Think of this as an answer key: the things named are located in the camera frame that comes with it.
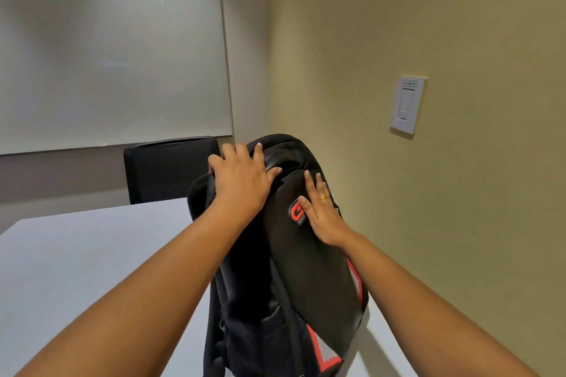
white light switch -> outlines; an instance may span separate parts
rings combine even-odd
[[[397,97],[391,121],[393,128],[409,134],[414,133],[425,80],[427,78],[401,77],[397,84]]]

office chair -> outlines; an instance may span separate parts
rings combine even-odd
[[[130,204],[187,197],[191,183],[208,172],[213,153],[220,155],[220,148],[209,136],[124,149]]]

backpack logo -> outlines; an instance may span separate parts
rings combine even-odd
[[[293,204],[291,204],[291,208],[289,209],[289,216],[291,217],[291,221],[299,226],[303,225],[303,223],[307,219],[305,211],[299,204],[299,199],[296,199]]]

white table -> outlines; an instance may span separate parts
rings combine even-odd
[[[185,199],[25,219],[0,236],[0,377],[191,223]],[[201,376],[208,292],[164,377]],[[370,299],[341,375],[416,377]]]

person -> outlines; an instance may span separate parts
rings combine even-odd
[[[159,376],[213,274],[244,227],[261,210],[273,180],[261,144],[243,143],[209,158],[216,199],[202,216],[47,344],[17,377]],[[357,268],[420,377],[536,373],[482,331],[335,211],[320,174],[305,172],[300,203],[320,240],[341,248]]]

